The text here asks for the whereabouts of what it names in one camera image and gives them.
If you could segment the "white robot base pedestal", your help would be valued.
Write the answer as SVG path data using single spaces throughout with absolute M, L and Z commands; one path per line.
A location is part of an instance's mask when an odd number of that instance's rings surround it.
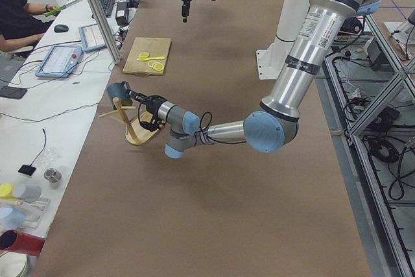
M 266 50 L 256 51 L 257 71 L 261 80 L 278 77 L 309 9 L 309 0 L 284 0 L 276 35 Z

